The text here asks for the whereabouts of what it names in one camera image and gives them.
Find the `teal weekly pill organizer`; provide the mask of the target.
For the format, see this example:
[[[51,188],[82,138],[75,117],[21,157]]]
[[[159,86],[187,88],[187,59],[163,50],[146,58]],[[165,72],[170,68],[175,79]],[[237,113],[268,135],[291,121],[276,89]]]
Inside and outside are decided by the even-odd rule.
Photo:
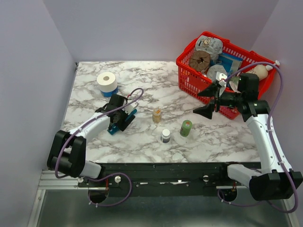
[[[137,109],[133,110],[130,115],[128,115],[124,110],[118,110],[110,114],[110,125],[107,131],[111,135],[114,135],[118,131],[124,131],[135,119],[136,113]]]

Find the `clear jar of yellow pills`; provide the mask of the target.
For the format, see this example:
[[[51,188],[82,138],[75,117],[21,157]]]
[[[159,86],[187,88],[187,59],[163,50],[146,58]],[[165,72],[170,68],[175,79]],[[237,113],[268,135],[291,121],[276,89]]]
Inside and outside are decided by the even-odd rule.
[[[155,108],[152,113],[152,120],[154,123],[159,123],[161,121],[161,109]]]

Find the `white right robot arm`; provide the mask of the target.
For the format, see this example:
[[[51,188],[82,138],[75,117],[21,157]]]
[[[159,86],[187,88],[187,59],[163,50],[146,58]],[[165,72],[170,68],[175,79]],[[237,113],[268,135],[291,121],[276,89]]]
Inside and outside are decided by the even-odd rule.
[[[257,201],[289,199],[302,183],[303,176],[293,170],[283,154],[273,121],[269,118],[268,102],[258,99],[258,76],[242,73],[237,93],[225,91],[225,79],[227,76],[223,73],[215,75],[212,84],[198,93],[198,96],[210,97],[209,104],[193,112],[211,119],[213,112],[218,112],[221,106],[237,108],[253,135],[261,170],[251,170],[237,163],[228,164],[227,169],[218,173],[218,181],[229,185],[235,180],[245,185]]]

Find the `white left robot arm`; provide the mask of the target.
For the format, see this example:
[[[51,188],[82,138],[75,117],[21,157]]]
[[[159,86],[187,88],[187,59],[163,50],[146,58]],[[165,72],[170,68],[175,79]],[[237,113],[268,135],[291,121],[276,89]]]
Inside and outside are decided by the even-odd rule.
[[[101,186],[105,175],[100,164],[86,159],[87,144],[102,131],[124,131],[135,118],[137,100],[114,94],[80,126],[56,132],[47,160],[47,166],[55,171],[56,178],[87,177],[93,186]]]

